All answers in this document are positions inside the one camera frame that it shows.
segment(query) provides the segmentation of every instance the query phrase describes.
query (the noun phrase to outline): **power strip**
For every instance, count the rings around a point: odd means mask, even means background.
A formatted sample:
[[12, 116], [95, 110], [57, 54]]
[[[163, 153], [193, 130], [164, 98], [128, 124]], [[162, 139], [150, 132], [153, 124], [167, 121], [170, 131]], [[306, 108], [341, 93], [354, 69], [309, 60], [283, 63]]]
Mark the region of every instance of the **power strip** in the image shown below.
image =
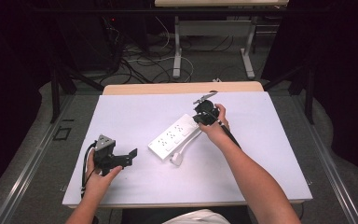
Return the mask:
[[160, 134], [148, 146], [163, 161], [170, 157], [176, 149], [181, 148], [200, 129], [199, 125], [188, 114]]

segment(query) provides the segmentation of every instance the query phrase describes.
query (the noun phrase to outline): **white table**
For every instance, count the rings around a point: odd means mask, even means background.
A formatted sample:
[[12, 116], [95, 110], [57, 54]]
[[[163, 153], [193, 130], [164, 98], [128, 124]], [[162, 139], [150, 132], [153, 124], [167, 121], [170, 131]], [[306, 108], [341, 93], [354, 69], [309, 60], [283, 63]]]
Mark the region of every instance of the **white table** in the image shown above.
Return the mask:
[[[288, 0], [156, 0], [156, 7], [266, 7], [284, 6]], [[245, 66], [246, 76], [255, 78], [255, 73], [249, 59], [249, 51], [255, 35], [257, 17], [250, 21], [180, 21], [175, 17], [175, 59], [173, 63], [174, 78], [179, 78], [182, 49], [181, 35], [232, 35], [247, 36], [245, 48], [241, 49], [241, 56]]]
[[70, 207], [79, 204], [84, 153], [101, 133], [117, 141], [116, 155], [138, 148], [133, 165], [115, 178], [101, 207], [246, 204], [222, 153], [205, 134], [187, 146], [179, 167], [161, 161], [147, 148], [182, 115], [194, 115], [192, 103], [211, 90], [219, 91], [210, 100], [227, 108], [231, 131], [243, 150], [274, 176], [290, 202], [312, 199], [269, 94], [262, 91], [257, 82], [223, 82], [106, 88], [95, 109], [62, 204]]

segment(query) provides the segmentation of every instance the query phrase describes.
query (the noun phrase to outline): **electrical socket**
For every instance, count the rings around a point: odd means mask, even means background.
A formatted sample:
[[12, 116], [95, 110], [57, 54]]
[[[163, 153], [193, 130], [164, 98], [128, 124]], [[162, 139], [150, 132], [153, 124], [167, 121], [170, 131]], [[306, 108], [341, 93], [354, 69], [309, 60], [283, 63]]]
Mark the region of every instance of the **electrical socket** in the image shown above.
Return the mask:
[[148, 147], [165, 161], [173, 152], [182, 147], [199, 129], [199, 125], [193, 118], [188, 114], [184, 114], [179, 120], [154, 139]]

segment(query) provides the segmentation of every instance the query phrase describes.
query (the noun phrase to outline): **person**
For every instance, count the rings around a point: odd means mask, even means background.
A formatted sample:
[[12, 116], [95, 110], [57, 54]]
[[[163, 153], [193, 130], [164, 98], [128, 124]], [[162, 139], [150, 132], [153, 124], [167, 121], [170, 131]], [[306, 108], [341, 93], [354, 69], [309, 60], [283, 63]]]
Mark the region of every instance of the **person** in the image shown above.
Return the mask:
[[[218, 119], [229, 129], [226, 109], [220, 104], [215, 106], [220, 111]], [[276, 180], [230, 139], [219, 122], [209, 126], [200, 123], [200, 129], [223, 153], [244, 199], [259, 223], [300, 223]], [[98, 175], [98, 171], [89, 172], [94, 168], [93, 153], [92, 150], [89, 155], [87, 170], [90, 178], [86, 185], [87, 189], [92, 190], [86, 190], [83, 200], [68, 218], [67, 223], [91, 223], [111, 181], [122, 169], [116, 167], [106, 176]]]

